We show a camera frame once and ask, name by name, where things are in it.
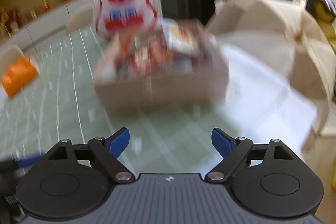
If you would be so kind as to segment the green grid tablecloth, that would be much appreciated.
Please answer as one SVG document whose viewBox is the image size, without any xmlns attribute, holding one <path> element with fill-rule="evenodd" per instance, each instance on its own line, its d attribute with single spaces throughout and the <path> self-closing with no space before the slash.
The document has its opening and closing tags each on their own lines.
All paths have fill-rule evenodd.
<svg viewBox="0 0 336 224">
<path fill-rule="evenodd" d="M 106 48 L 86 27 L 38 50 L 39 77 L 14 98 L 1 98 L 1 158 L 46 152 L 62 139 L 81 144 L 126 127 L 130 143 L 120 162 L 135 174 L 205 174 L 217 165 L 221 156 L 212 147 L 212 130 L 237 133 L 211 105 L 105 111 L 92 77 Z"/>
</svg>

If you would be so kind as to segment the orange tissue box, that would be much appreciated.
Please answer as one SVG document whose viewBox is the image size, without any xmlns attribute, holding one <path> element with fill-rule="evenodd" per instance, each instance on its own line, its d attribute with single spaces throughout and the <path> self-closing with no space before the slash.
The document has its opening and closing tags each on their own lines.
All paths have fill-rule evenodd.
<svg viewBox="0 0 336 224">
<path fill-rule="evenodd" d="M 38 76 L 39 72 L 32 59 L 29 56 L 22 56 L 5 71 L 1 84 L 7 96 L 12 98 Z"/>
</svg>

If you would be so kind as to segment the pink storage box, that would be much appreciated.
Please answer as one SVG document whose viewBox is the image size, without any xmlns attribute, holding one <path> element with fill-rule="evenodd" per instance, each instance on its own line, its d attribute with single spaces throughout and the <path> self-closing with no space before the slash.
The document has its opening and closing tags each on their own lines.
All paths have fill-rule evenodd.
<svg viewBox="0 0 336 224">
<path fill-rule="evenodd" d="M 94 71 L 106 110 L 218 101 L 229 69 L 214 37 L 197 19 L 162 20 L 149 31 L 118 31 Z"/>
</svg>

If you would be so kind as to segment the beige dining chair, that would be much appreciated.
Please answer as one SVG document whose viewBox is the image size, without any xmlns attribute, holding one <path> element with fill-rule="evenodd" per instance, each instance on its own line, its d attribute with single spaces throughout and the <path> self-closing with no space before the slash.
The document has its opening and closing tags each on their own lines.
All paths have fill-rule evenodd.
<svg viewBox="0 0 336 224">
<path fill-rule="evenodd" d="M 66 23 L 66 35 L 89 26 L 93 20 L 93 4 L 80 6 Z"/>
<path fill-rule="evenodd" d="M 23 56 L 24 53 L 17 45 L 8 46 L 4 50 L 1 50 L 0 55 L 1 67 L 4 68 L 9 67 L 13 62 L 15 62 L 17 59 Z"/>
</svg>

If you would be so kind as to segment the red white bunny bag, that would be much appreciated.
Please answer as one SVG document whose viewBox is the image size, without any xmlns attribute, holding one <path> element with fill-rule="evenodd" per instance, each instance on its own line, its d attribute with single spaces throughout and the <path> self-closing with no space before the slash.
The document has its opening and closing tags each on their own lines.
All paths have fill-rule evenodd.
<svg viewBox="0 0 336 224">
<path fill-rule="evenodd" d="M 94 0 L 92 26 L 105 40 L 118 31 L 149 30 L 157 20 L 153 0 Z"/>
</svg>

